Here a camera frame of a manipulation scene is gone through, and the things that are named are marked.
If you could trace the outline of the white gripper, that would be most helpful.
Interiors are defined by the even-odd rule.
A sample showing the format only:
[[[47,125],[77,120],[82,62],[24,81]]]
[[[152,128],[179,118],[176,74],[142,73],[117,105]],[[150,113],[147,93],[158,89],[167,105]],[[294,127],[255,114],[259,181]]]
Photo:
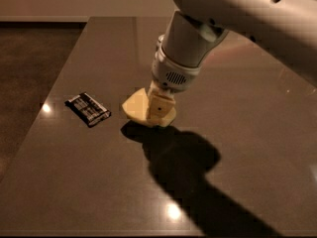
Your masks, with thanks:
[[[171,123],[176,116],[175,99],[171,91],[185,91],[200,72],[199,67],[179,65],[168,58],[162,49],[163,39],[164,35],[158,37],[152,64],[153,81],[148,91],[149,123]]]

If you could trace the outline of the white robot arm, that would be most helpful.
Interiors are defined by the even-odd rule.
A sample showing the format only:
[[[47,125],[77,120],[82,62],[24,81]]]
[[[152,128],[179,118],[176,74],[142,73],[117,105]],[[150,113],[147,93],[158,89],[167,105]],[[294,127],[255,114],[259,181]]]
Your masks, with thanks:
[[[207,55],[230,31],[264,49],[311,84],[317,82],[316,0],[173,0],[158,38],[147,120],[166,126],[174,94],[189,88]]]

